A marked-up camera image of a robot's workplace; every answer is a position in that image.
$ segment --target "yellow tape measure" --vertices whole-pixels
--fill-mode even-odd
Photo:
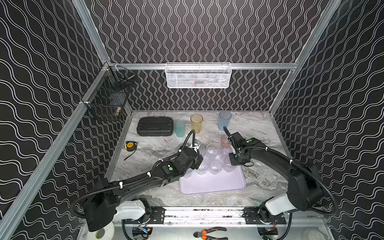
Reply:
[[[127,141],[125,143],[125,150],[127,150],[128,152],[132,152],[134,150],[136,150],[137,148],[137,142],[134,142],[134,141]]]
[[[125,142],[125,145],[124,145],[124,148],[128,151],[128,152],[132,152],[128,157],[124,158],[124,161],[127,160],[127,158],[129,158],[130,156],[132,156],[132,154],[135,153],[136,149],[137,149],[137,142],[135,141],[126,141]]]

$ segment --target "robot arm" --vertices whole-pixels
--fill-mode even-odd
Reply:
[[[306,211],[308,209],[324,215],[334,215],[337,212],[337,204],[326,186],[319,180],[319,174],[315,166],[306,167],[293,161],[284,154],[265,146],[256,138],[245,140],[238,132],[230,134],[224,127],[228,139],[234,148],[230,153],[230,161],[233,166],[244,165],[251,161],[251,158],[259,160],[278,173],[288,181],[287,193],[266,200],[258,208],[256,218],[263,222],[272,222],[276,215],[290,210]],[[193,134],[194,147],[186,148],[189,136]],[[131,218],[127,216],[128,210],[138,204],[145,209],[136,215],[141,222],[149,219],[151,208],[145,201],[133,201],[124,205],[125,201],[131,201],[139,193],[154,187],[161,187],[166,184],[178,181],[185,174],[187,169],[197,169],[203,158],[198,146],[200,142],[195,140],[195,132],[192,130],[179,152],[157,161],[152,169],[146,173],[122,181],[109,183],[107,179],[98,181],[90,193],[78,198],[71,204],[71,213],[80,218],[86,218],[89,231],[96,231],[106,226],[115,217],[121,219]],[[332,212],[323,212],[311,206],[320,200],[325,193],[331,198],[334,206]],[[75,210],[75,205],[81,204],[84,214]]]
[[[268,148],[256,138],[244,139],[238,132],[228,135],[234,153],[229,154],[231,164],[244,165],[251,159],[259,160],[277,171],[288,181],[287,193],[266,200],[260,205],[258,218],[263,222],[271,222],[274,216],[287,211],[312,210],[324,215],[334,215],[337,204],[326,186],[319,180],[320,175],[316,166],[307,167],[291,160],[284,154]],[[312,207],[327,194],[334,205],[332,212],[324,212]]]
[[[194,147],[187,148],[185,144],[191,134],[193,134]],[[198,151],[199,144],[192,130],[178,153],[157,161],[150,171],[122,181],[109,183],[105,178],[99,180],[90,193],[71,204],[71,213],[77,217],[86,218],[91,232],[103,228],[113,220],[114,215],[118,213],[116,207],[124,201],[130,201],[139,193],[151,188],[178,181],[189,168],[197,169],[203,160]],[[84,214],[75,210],[75,205],[78,203],[82,205]]]

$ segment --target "black and white wall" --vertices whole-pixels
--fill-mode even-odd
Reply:
[[[384,1],[343,0],[275,114],[291,155],[317,164],[339,202],[336,240],[384,236],[383,62]]]
[[[103,63],[71,0],[0,0],[0,219]],[[76,239],[69,205],[103,178],[124,121],[81,120],[12,239]]]
[[[70,0],[0,0],[0,218],[99,73]]]
[[[96,121],[85,114],[12,240],[77,238],[83,220],[70,215],[69,207],[104,178],[124,122]]]
[[[268,111],[289,70],[233,70],[228,88],[168,88],[164,71],[135,71],[128,102],[135,110]],[[115,71],[126,76],[124,68]]]
[[[85,0],[113,63],[294,63],[328,0]],[[287,70],[234,70],[227,89],[169,89],[139,71],[139,110],[269,110]]]
[[[327,0],[86,0],[114,63],[292,63]]]

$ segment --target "marble tabletop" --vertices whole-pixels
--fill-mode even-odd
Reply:
[[[137,151],[126,161],[130,152],[123,149],[118,158],[112,181],[123,180],[147,172],[159,159],[176,153],[185,138],[178,138],[175,134],[168,137],[142,137],[136,128],[139,119],[146,116],[168,116],[174,121],[185,122],[186,134],[191,130],[190,117],[199,113],[203,116],[203,126],[196,139],[203,146],[209,143],[220,144],[221,136],[225,133],[217,127],[219,112],[134,112],[126,141],[138,142]],[[244,138],[255,137],[285,154],[280,139],[272,124],[268,112],[231,112],[228,130],[239,132]],[[243,190],[218,192],[197,195],[183,195],[179,190],[179,182],[173,182],[163,187],[157,187],[141,193],[152,206],[185,206],[185,207],[222,207],[222,206],[258,206],[264,200],[278,196],[287,189],[287,181],[277,172],[265,164],[253,160],[253,167],[244,167],[243,174],[247,186]]]

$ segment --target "orange pliers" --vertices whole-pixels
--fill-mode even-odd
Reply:
[[[194,237],[201,237],[203,240],[228,240],[227,237],[222,237],[222,238],[215,238],[211,236],[207,236],[207,233],[210,232],[215,232],[215,231],[226,231],[227,229],[225,227],[213,227],[210,229],[204,229],[201,232],[195,232],[193,234]]]

